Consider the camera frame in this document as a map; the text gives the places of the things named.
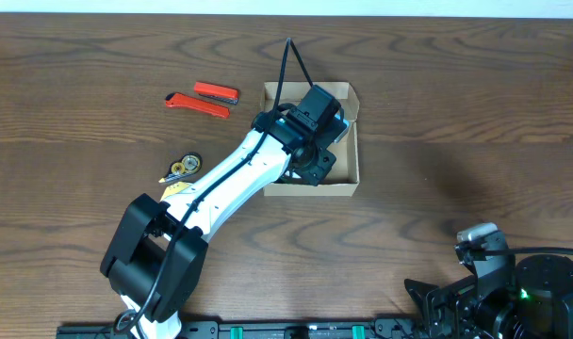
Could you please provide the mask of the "cardboard box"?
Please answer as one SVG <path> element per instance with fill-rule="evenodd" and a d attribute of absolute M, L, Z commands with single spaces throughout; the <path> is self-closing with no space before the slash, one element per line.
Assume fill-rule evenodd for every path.
<path fill-rule="evenodd" d="M 271 109 L 275 101 L 277 82 L 264 83 L 260 107 L 262 111 Z M 348 82 L 315 82 L 315 85 L 328 91 L 341 104 L 344 119 L 350 124 L 347 134 L 338 143 L 332 143 L 328 151 L 336 157 L 336 162 L 325 179 L 318 186 L 301 184 L 294 179 L 287 183 L 272 183 L 263 188 L 266 197 L 351 197 L 360 183 L 357 126 L 356 121 L 360 102 L 352 85 Z M 280 104 L 298 104 L 309 86 L 306 82 L 285 82 Z"/>

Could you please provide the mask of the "yellow sticky note pad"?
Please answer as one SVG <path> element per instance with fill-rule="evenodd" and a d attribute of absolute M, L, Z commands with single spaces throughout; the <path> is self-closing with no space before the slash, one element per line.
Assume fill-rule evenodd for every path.
<path fill-rule="evenodd" d="M 169 186 L 167 186 L 161 196 L 161 200 L 164 201 L 166 200 L 168 197 L 180 193 L 183 190 L 189 188 L 191 186 L 191 183 L 188 182 L 177 182 L 175 184 L 171 184 Z"/>

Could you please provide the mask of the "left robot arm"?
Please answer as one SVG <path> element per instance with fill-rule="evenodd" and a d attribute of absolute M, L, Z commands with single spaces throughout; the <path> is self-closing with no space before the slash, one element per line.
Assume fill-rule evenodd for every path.
<path fill-rule="evenodd" d="M 195 289 L 208 243 L 252 195 L 286 174 L 317 186 L 348 131 L 341 103 L 314 85 L 301 101 L 259 113 L 238 148 L 191 186 L 156 201 L 147 194 L 125 209 L 100 271 L 127 305 L 112 333 L 174 338 L 178 310 Z"/>

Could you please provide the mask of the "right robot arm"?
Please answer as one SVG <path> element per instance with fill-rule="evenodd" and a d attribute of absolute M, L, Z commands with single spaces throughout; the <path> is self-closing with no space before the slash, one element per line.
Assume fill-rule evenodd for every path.
<path fill-rule="evenodd" d="M 512 249 L 485 223 L 459 232 L 454 250 L 468 277 L 404 282 L 428 337 L 573 338 L 573 249 Z"/>

